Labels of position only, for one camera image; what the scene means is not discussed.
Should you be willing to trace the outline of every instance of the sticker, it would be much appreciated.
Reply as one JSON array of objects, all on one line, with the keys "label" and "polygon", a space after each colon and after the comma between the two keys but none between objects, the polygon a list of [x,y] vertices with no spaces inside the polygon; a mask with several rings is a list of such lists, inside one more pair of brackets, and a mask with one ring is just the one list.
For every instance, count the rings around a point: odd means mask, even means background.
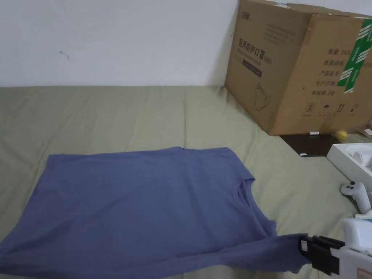
[{"label": "sticker", "polygon": [[307,252],[307,241],[301,240],[301,250]]},{"label": "sticker", "polygon": [[372,19],[365,19],[359,31],[353,51],[346,63],[344,71],[341,73],[337,86],[346,86],[344,93],[353,93],[354,84],[359,76],[369,49],[372,46]]}]

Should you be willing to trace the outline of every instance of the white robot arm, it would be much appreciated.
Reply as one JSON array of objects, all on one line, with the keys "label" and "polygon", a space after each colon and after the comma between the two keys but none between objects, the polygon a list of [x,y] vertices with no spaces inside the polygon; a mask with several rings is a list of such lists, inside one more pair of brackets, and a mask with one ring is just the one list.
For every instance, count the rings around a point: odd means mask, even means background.
[{"label": "white robot arm", "polygon": [[300,237],[301,253],[331,278],[372,279],[372,219],[344,220],[345,242]]}]

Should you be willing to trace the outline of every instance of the white box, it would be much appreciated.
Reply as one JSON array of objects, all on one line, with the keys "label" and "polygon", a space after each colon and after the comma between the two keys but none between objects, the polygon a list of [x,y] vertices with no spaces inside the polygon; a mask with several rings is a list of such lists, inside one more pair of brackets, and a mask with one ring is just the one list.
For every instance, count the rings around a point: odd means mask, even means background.
[{"label": "white box", "polygon": [[334,144],[327,159],[350,180],[362,182],[372,192],[372,167],[362,167],[352,156],[355,152],[372,151],[372,143]]}]

